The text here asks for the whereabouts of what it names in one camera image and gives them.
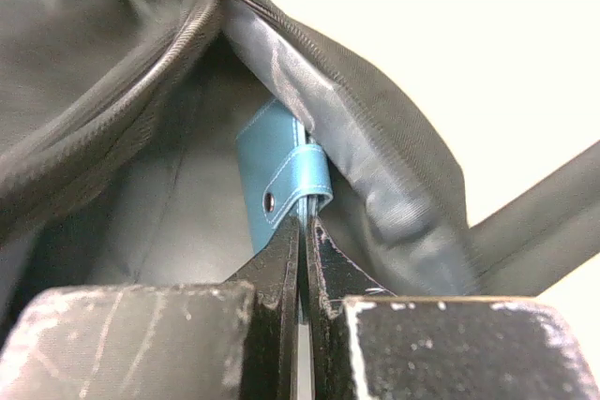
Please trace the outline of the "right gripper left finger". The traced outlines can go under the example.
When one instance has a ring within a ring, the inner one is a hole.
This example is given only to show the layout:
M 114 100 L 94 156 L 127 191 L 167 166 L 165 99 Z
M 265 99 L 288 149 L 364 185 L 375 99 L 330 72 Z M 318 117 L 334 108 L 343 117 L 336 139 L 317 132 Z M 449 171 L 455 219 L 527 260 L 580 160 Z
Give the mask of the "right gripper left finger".
M 300 224 L 215 285 L 48 289 L 1 353 L 5 399 L 293 399 Z

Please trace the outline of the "black backpack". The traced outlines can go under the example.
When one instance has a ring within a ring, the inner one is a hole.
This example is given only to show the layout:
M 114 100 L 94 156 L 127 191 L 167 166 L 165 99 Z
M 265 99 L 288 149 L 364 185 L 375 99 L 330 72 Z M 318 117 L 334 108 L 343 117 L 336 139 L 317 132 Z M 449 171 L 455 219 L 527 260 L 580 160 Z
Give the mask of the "black backpack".
M 207 283 L 249 251 L 234 134 L 268 93 L 218 41 L 130 89 L 195 5 L 1 0 L 1 316 L 80 284 Z M 485 294 L 599 251 L 598 0 L 284 0 L 469 241 Z

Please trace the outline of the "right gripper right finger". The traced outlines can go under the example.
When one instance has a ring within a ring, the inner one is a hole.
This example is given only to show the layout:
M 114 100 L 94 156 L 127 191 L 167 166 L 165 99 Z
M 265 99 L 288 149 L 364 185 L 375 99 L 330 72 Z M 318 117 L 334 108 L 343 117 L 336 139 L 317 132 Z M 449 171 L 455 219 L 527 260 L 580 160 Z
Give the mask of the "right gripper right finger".
M 320 221 L 308 230 L 315 398 L 598 397 L 581 346 L 555 309 L 523 297 L 398 297 Z

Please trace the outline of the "blue wallet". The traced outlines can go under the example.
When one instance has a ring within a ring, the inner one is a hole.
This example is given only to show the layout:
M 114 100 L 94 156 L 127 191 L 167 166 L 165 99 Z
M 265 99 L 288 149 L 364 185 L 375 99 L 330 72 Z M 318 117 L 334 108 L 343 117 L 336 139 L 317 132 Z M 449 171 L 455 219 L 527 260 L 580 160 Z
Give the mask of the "blue wallet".
M 255 253 L 287 216 L 305 222 L 333 199 L 325 151 L 277 99 L 257 111 L 235 144 Z

